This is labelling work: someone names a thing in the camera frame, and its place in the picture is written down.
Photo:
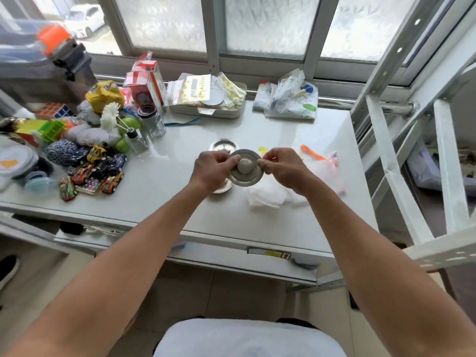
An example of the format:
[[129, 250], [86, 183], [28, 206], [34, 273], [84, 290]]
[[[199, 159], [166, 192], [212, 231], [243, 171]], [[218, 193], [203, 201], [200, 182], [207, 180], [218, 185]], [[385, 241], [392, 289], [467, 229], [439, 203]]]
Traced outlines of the person's left hand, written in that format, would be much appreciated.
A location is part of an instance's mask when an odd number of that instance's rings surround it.
[[194, 163], [187, 189], [204, 200], [218, 189], [228, 178], [229, 174], [220, 172], [220, 163], [224, 161], [239, 161], [239, 156], [230, 156], [222, 151], [204, 151], [199, 154]]

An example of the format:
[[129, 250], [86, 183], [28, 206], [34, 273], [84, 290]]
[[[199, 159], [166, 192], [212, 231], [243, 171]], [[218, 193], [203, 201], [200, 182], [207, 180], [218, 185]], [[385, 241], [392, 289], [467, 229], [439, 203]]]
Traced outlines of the person's right hand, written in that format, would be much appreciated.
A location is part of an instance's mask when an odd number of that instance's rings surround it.
[[278, 173], [273, 176], [279, 184], [298, 195], [308, 197], [309, 186], [316, 176], [308, 169], [297, 152], [291, 148], [273, 148], [259, 160], [278, 162]]

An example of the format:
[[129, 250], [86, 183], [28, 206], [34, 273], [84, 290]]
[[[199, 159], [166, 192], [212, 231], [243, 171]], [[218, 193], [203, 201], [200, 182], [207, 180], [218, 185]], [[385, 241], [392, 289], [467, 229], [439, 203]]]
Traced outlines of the round metal lid with knob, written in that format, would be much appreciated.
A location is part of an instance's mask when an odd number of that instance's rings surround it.
[[263, 177], [264, 170], [259, 166], [260, 155], [248, 149], [235, 150], [230, 156], [239, 156], [237, 165], [230, 171], [228, 179], [237, 186], [256, 185]]

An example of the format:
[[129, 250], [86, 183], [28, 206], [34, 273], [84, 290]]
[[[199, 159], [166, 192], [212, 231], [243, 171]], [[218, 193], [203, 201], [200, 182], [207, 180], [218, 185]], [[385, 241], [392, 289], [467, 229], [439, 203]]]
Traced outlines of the person's right forearm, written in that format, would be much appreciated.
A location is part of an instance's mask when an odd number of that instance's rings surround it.
[[298, 186], [392, 357], [476, 357], [476, 326], [431, 276], [317, 177], [305, 175]]

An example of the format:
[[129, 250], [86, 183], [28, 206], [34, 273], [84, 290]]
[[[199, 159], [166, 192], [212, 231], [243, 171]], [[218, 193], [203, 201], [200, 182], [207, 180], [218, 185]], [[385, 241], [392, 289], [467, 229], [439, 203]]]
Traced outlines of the person's left forearm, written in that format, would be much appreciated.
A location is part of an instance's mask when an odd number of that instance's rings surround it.
[[4, 357], [105, 357], [139, 310], [185, 224], [216, 188], [192, 178], [80, 271]]

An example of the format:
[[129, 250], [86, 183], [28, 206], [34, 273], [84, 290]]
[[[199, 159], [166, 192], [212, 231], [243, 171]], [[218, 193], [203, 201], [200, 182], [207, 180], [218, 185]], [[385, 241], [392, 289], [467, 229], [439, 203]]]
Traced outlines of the white plastic bag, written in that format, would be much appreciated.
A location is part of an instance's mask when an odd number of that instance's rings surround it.
[[[310, 154], [301, 154], [308, 169], [326, 183], [339, 197], [346, 194], [345, 186], [338, 170], [337, 152], [316, 159]], [[308, 204], [304, 196], [279, 184], [274, 176], [264, 174], [262, 179], [247, 190], [247, 200], [251, 208], [269, 207], [279, 209], [283, 205], [302, 207]]]

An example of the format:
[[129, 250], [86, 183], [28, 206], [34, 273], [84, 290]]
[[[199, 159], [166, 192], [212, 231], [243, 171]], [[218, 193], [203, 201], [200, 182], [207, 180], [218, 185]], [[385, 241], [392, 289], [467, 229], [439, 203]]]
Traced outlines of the orange plastic strip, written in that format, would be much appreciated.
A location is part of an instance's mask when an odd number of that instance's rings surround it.
[[337, 161], [337, 152], [333, 152], [331, 153], [329, 156], [323, 156], [323, 155], [320, 155], [318, 153], [316, 153], [315, 151], [313, 151], [311, 148], [309, 148], [307, 145], [305, 144], [301, 144], [300, 145], [300, 150], [312, 157], [313, 159], [317, 160], [317, 161], [330, 161], [332, 163], [334, 163], [334, 166], [337, 167], [338, 166], [338, 161]]

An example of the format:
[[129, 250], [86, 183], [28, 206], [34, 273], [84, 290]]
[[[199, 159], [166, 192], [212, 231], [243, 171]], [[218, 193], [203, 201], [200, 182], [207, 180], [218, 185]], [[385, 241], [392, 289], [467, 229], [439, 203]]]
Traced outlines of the cream metal tray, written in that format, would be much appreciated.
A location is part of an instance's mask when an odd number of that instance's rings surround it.
[[179, 81], [169, 83], [168, 94], [170, 97], [168, 108], [172, 112], [197, 117], [235, 119], [243, 110], [247, 86], [223, 77], [212, 77], [210, 86], [205, 87], [204, 95], [208, 95], [208, 99], [200, 98], [193, 103], [173, 104], [172, 101], [180, 101], [182, 94]]

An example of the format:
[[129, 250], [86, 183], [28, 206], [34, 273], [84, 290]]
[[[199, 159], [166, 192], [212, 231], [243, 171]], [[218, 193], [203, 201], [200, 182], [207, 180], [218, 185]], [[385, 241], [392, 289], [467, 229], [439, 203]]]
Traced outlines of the dotted wet wipes pack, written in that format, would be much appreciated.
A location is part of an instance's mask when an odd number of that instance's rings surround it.
[[267, 118], [315, 120], [318, 112], [318, 89], [305, 80], [304, 71], [295, 69], [277, 83], [260, 83], [253, 110]]

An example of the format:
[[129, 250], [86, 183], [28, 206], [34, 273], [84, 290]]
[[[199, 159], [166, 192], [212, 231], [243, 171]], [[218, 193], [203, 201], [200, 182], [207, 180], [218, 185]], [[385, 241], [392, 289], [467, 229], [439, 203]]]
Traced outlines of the pile of clear printed packets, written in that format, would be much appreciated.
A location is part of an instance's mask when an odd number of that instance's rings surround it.
[[247, 96], [246, 86], [232, 82], [223, 72], [216, 75], [183, 75], [167, 86], [167, 106], [240, 108]]

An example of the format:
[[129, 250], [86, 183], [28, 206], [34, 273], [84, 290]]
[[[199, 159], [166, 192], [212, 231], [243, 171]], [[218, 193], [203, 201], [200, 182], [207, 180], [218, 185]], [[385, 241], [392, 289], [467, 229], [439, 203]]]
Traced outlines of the yellow warning sticker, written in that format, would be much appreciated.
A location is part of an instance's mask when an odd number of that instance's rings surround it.
[[269, 257], [275, 257], [275, 258], [280, 258], [284, 260], [289, 260], [292, 256], [290, 252], [257, 248], [257, 247], [248, 247], [247, 254], [269, 256]]

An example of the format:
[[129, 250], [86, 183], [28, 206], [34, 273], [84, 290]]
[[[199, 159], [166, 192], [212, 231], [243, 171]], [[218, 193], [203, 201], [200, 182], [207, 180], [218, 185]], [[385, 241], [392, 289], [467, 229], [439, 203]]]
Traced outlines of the glass jar with black lid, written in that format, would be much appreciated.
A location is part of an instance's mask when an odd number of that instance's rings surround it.
[[160, 113], [153, 105], [146, 105], [138, 109], [138, 117], [144, 123], [151, 138], [164, 136], [166, 129]]

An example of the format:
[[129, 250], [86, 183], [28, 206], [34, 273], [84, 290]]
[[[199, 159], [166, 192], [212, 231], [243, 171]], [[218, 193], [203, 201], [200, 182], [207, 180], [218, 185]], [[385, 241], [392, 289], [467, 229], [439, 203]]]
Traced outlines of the small clear bottle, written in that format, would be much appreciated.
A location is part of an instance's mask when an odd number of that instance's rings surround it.
[[147, 141], [139, 130], [130, 127], [125, 134], [126, 142], [129, 148], [135, 154], [141, 154], [149, 149]]

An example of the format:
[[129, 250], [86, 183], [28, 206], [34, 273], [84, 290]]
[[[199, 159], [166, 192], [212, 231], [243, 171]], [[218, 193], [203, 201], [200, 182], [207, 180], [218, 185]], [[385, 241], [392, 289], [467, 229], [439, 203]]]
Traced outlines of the dark blue toy car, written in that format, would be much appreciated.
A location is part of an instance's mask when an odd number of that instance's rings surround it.
[[128, 158], [125, 154], [119, 153], [109, 158], [108, 166], [106, 169], [108, 176], [116, 176], [122, 172], [122, 168], [125, 163], [128, 161]]

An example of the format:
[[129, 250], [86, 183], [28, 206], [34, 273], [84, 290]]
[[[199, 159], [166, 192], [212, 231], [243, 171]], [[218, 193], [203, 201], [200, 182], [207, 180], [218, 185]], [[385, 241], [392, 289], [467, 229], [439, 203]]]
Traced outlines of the red checkered box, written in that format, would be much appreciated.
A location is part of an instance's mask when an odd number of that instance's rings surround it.
[[135, 60], [122, 85], [128, 89], [137, 108], [154, 106], [159, 110], [168, 106], [167, 89], [158, 62], [152, 60], [151, 51]]

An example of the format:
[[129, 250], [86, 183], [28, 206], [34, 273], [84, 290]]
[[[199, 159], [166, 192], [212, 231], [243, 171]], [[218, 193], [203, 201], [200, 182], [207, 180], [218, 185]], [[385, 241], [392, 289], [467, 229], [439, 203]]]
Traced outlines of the orange toy car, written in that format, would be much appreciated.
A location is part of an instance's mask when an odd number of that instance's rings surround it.
[[124, 172], [121, 171], [117, 175], [111, 175], [107, 177], [100, 187], [100, 191], [104, 194], [113, 194], [116, 192], [117, 187], [124, 178]]

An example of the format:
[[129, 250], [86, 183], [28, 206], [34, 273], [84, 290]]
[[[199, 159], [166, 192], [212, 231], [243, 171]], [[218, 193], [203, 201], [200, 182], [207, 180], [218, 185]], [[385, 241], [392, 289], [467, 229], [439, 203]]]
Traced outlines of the white artificial flower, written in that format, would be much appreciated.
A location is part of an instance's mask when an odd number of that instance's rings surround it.
[[100, 117], [100, 128], [112, 133], [117, 128], [126, 132], [132, 131], [132, 127], [125, 124], [119, 117], [120, 105], [116, 102], [109, 103], [104, 106], [102, 115]]

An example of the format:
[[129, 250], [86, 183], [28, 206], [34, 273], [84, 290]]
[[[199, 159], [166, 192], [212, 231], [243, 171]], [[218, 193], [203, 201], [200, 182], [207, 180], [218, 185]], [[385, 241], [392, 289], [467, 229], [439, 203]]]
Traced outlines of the yellow toy car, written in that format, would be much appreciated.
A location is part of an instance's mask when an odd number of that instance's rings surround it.
[[98, 161], [103, 160], [103, 158], [107, 155], [107, 150], [104, 147], [95, 145], [92, 146], [89, 150], [86, 160], [89, 163], [97, 163]]

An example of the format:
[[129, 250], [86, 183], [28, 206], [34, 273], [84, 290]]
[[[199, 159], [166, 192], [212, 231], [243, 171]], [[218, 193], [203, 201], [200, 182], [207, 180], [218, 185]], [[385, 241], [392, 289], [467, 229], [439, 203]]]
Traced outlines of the yellow crumpled packet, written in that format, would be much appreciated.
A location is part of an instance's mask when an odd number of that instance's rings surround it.
[[98, 82], [85, 94], [85, 99], [93, 111], [102, 114], [104, 107], [116, 103], [119, 110], [124, 107], [125, 97], [119, 86], [112, 80]]

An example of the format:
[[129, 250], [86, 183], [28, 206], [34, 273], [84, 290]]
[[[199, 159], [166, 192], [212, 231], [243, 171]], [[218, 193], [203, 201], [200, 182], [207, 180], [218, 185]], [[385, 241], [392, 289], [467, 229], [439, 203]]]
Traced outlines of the red toy car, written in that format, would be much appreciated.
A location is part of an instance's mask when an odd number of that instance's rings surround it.
[[76, 173], [71, 177], [71, 181], [76, 186], [83, 186], [89, 180], [95, 168], [94, 163], [85, 163], [79, 166]]

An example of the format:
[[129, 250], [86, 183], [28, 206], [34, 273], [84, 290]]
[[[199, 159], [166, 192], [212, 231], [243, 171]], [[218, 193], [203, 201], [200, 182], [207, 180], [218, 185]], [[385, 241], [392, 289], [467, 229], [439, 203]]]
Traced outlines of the green toy car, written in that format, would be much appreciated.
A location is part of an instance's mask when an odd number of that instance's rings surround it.
[[59, 188], [60, 198], [64, 202], [69, 202], [76, 198], [78, 192], [70, 176], [59, 179], [57, 186]]

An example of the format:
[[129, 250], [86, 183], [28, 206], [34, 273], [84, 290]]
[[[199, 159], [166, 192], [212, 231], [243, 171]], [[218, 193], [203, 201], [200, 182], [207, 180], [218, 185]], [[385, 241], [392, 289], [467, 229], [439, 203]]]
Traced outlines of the blue white twine ball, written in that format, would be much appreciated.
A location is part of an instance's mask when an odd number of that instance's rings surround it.
[[61, 167], [77, 167], [87, 160], [90, 148], [61, 139], [44, 149], [46, 159]]

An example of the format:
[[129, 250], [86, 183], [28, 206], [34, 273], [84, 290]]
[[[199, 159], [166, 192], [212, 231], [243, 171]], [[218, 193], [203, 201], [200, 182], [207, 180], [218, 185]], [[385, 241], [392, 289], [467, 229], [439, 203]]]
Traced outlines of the person's white shirt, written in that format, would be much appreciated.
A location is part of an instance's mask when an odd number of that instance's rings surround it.
[[275, 322], [194, 317], [171, 326], [152, 357], [347, 357], [340, 344], [297, 318]]

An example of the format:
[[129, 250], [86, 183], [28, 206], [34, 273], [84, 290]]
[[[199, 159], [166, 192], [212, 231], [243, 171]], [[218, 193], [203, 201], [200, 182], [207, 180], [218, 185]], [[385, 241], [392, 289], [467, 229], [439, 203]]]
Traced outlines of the colourful puzzle cube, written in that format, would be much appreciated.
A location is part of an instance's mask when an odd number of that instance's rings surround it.
[[63, 119], [76, 116], [76, 114], [66, 104], [54, 102], [45, 103], [39, 107], [35, 107], [33, 114], [40, 120]]

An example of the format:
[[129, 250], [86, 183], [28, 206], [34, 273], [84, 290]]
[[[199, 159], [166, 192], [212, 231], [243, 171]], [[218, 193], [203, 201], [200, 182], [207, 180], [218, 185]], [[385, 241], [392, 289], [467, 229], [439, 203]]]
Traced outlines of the green yellow plastic toy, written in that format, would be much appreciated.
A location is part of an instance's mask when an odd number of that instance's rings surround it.
[[39, 141], [47, 144], [58, 141], [66, 129], [67, 124], [59, 119], [25, 119], [16, 122], [15, 134], [37, 148]]

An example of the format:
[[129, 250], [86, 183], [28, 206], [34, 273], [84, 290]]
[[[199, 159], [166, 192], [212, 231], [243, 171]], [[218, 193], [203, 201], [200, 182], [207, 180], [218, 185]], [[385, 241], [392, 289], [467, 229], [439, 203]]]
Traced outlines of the blue round lid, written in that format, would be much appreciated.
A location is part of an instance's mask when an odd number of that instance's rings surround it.
[[25, 177], [24, 190], [34, 194], [49, 194], [57, 190], [56, 180], [50, 178], [46, 172], [35, 171]]

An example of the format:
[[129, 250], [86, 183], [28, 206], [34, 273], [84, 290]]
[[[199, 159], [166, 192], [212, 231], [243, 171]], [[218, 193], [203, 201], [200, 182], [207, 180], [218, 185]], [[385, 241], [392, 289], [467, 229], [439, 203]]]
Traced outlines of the orange black device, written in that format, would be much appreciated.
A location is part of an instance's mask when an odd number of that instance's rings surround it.
[[81, 81], [87, 85], [97, 82], [91, 69], [91, 56], [64, 27], [48, 24], [37, 32], [37, 40], [42, 53], [63, 71], [66, 80]]

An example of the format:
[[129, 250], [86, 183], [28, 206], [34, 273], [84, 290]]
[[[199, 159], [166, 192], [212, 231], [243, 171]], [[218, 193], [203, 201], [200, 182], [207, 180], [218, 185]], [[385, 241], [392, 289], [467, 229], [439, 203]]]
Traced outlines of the white car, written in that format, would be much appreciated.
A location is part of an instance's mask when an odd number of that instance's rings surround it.
[[91, 37], [105, 25], [104, 12], [99, 4], [74, 5], [64, 20], [65, 29], [76, 38]]

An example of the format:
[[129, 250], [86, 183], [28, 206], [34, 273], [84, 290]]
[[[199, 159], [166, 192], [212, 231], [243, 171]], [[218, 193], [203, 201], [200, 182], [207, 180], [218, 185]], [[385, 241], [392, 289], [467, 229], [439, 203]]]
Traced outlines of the clear plastic container with lid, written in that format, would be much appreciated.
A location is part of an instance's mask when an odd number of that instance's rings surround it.
[[0, 178], [20, 180], [32, 172], [38, 153], [28, 146], [0, 138]]

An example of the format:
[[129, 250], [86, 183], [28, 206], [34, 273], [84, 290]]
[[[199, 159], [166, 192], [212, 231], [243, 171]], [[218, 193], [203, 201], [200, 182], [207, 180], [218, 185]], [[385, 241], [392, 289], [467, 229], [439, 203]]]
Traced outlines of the window frame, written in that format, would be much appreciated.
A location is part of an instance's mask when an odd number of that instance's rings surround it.
[[[123, 77], [151, 51], [166, 81], [223, 72], [256, 89], [294, 69], [324, 95], [355, 98], [418, 2], [437, 0], [97, 0], [110, 28], [93, 56], [96, 74]], [[443, 36], [446, 0], [396, 63], [391, 87], [410, 86]]]

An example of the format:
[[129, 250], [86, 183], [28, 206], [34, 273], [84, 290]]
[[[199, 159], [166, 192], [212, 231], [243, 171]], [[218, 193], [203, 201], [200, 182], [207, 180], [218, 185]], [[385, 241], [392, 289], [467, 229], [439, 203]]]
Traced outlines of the white metal frame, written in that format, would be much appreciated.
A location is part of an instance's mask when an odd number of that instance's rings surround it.
[[[467, 203], [450, 102], [469, 81], [476, 80], [476, 1], [412, 88], [408, 101], [414, 107], [407, 121], [388, 122], [380, 98], [410, 54], [443, 0], [416, 0], [390, 41], [351, 111], [358, 132], [370, 130], [362, 140], [374, 142], [384, 177], [372, 195], [377, 209], [391, 190], [411, 236], [404, 249], [426, 271], [476, 262], [476, 207]], [[435, 182], [442, 192], [446, 233], [435, 237], [408, 186], [401, 168]]]

